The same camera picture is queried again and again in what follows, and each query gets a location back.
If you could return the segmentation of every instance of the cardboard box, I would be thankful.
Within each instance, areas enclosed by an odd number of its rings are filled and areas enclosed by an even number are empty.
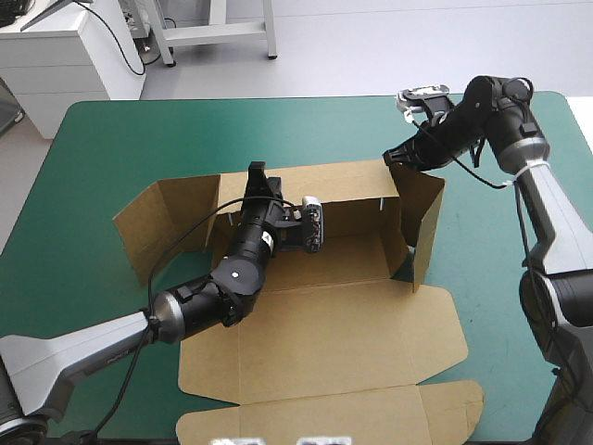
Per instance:
[[[279,253],[249,317],[183,342],[180,388],[242,406],[185,415],[182,444],[319,435],[357,445],[462,443],[482,411],[479,386],[418,386],[467,356],[452,297],[421,286],[444,181],[381,160],[266,173],[282,177],[284,198],[322,201],[325,244],[315,255]],[[139,280],[171,240],[245,185],[246,172],[150,185],[115,218]],[[211,248],[216,264],[238,209],[212,218],[181,249]],[[411,285],[390,279],[404,262]]]

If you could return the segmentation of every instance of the black cable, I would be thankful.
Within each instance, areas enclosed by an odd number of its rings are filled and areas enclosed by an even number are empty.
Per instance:
[[[168,20],[168,21],[172,22],[173,23],[173,26],[175,28],[177,28],[177,22],[175,20],[173,20],[171,17],[166,17],[164,20]]]
[[[97,17],[101,23],[103,23],[105,25],[105,27],[107,28],[107,30],[109,31],[109,33],[111,34],[111,36],[113,37],[113,40],[115,40],[115,43],[117,44],[118,48],[120,49],[121,52],[121,56],[123,57],[123,61],[126,62],[126,65],[128,66],[128,68],[130,69],[131,72],[133,72],[136,76],[144,76],[146,74],[146,65],[143,63],[142,64],[142,71],[136,71],[132,65],[130,64],[130,60],[128,60],[128,58],[126,57],[125,53],[123,52],[123,48],[121,47],[120,41],[118,40],[118,37],[115,35],[115,33],[113,32],[113,30],[111,29],[111,27],[107,24],[106,21],[103,20],[103,18],[101,16],[99,16],[96,12],[94,12],[90,7],[88,7],[87,5],[82,4],[81,2],[79,2],[78,0],[72,0],[72,3],[77,4],[78,6],[86,9],[88,12],[90,12],[91,14],[93,14],[95,17]]]
[[[445,146],[441,141],[439,141],[438,139],[436,139],[434,136],[432,136],[430,133],[428,133],[426,130],[424,130],[424,128],[416,121],[412,121],[412,123],[414,124],[414,126],[420,130],[421,132],[423,132],[424,134],[426,134],[428,137],[430,137],[432,139],[433,142],[435,142],[437,145],[441,146],[441,148],[443,148],[445,151],[447,151],[447,153],[449,154],[449,156],[451,157],[451,159],[460,167],[462,167],[466,172],[468,172],[471,176],[473,176],[475,179],[477,179],[478,181],[480,181],[482,184],[486,184],[489,187],[492,187],[494,189],[497,190],[501,190],[503,188],[506,188],[507,186],[504,184],[493,184],[490,181],[488,181],[487,179],[483,178],[482,176],[480,176],[479,174],[472,172],[472,170],[466,166],[463,162],[461,162],[459,159],[455,158],[452,154],[451,154],[451,150],[448,149],[447,146]]]
[[[136,349],[133,353],[132,361],[130,362],[128,371],[126,372],[126,375],[125,375],[123,382],[121,384],[120,392],[118,393],[118,397],[113,402],[113,405],[111,406],[111,408],[109,409],[107,414],[103,417],[103,419],[99,422],[99,424],[95,427],[95,429],[91,433],[92,439],[97,438],[97,435],[99,434],[101,429],[103,429],[105,427],[105,425],[109,422],[109,420],[111,420],[111,418],[113,417],[115,412],[120,407],[121,401],[123,400],[123,397],[125,396],[125,392],[128,389],[128,386],[130,385],[130,381],[132,380],[132,374],[136,367],[136,364],[138,363],[138,357],[140,357],[140,351],[142,350],[143,345],[148,340],[148,335],[152,331],[152,328],[153,328],[152,323],[154,323],[154,298],[153,298],[153,293],[152,293],[152,282],[153,282],[155,273],[157,272],[157,269],[160,266],[160,264],[163,262],[163,260],[165,260],[172,253],[172,251],[175,248],[177,248],[179,246],[180,243],[182,243],[185,240],[185,238],[187,238],[191,233],[193,233],[195,229],[197,229],[200,225],[202,225],[203,223],[208,221],[212,216],[216,215],[219,211],[221,211],[229,206],[232,206],[233,204],[236,204],[238,202],[245,202],[245,201],[250,201],[250,200],[255,200],[255,199],[259,199],[259,200],[266,199],[269,201],[276,201],[281,204],[287,204],[288,206],[290,206],[291,209],[295,209],[297,207],[292,202],[287,201],[285,199],[281,199],[279,197],[238,197],[237,199],[232,199],[230,201],[225,202],[221,206],[217,207],[215,210],[213,210],[209,214],[207,214],[204,218],[202,218],[201,220],[196,222],[194,225],[192,225],[185,233],[183,233],[180,237],[178,237],[175,241],[173,241],[162,252],[160,257],[158,257],[158,260],[155,262],[152,269],[150,270],[150,274],[148,275],[148,284],[147,284],[147,287],[148,287],[148,317],[147,317],[148,325],[146,326],[146,329],[142,333],[142,337],[140,338],[140,341],[138,342],[138,345],[136,346]]]
[[[145,67],[147,67],[148,65],[152,65],[153,63],[155,63],[159,59],[160,59],[160,54],[158,56],[156,56],[154,59],[152,59],[151,61],[149,61],[149,62],[146,62],[146,63],[143,62],[143,64],[144,64]]]

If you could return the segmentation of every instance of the green tabletop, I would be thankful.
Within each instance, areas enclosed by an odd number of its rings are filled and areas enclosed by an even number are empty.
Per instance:
[[[551,163],[593,222],[593,157],[566,100],[537,94],[535,114]],[[69,110],[0,257],[0,336],[53,337],[145,304],[112,217],[159,178],[377,159],[414,133],[392,97],[89,102]],[[480,172],[506,179],[490,154]],[[552,384],[521,312],[523,259],[512,191],[495,191],[451,165],[426,282],[457,304],[469,358],[431,379],[471,378],[486,391],[475,439],[530,435]],[[163,274],[177,283],[208,268],[185,254]],[[177,387],[178,347],[144,351],[105,437],[170,437],[186,412],[223,406]],[[79,385],[53,435],[94,426],[116,396],[120,362]]]

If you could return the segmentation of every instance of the robotic arm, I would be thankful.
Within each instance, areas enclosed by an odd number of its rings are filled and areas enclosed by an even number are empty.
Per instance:
[[[477,167],[487,140],[499,167],[514,175],[536,233],[531,251],[525,243],[521,301],[544,358],[560,367],[528,443],[585,445],[593,443],[593,234],[547,163],[532,95],[524,78],[487,76],[473,79],[456,106],[443,85],[405,90],[397,104],[406,119],[424,112],[428,120],[384,159],[426,171],[469,150]]]
[[[47,420],[62,419],[78,382],[138,348],[239,323],[253,310],[276,252],[320,250],[320,201],[303,197],[300,211],[284,207],[281,178],[267,178],[264,165],[249,166],[241,222],[218,267],[160,292],[152,314],[139,311],[51,339],[0,338],[0,444],[42,442]]]

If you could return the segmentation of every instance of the gray floor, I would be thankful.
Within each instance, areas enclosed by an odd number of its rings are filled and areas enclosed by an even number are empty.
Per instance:
[[[208,2],[162,0],[179,26]],[[593,146],[593,2],[551,0],[275,0],[280,56],[264,42],[178,48],[178,65],[148,67],[143,99],[392,95],[427,83],[460,92],[475,74],[524,75],[559,91]],[[261,16],[229,0],[230,21]],[[49,141],[24,121],[0,138],[0,249]]]

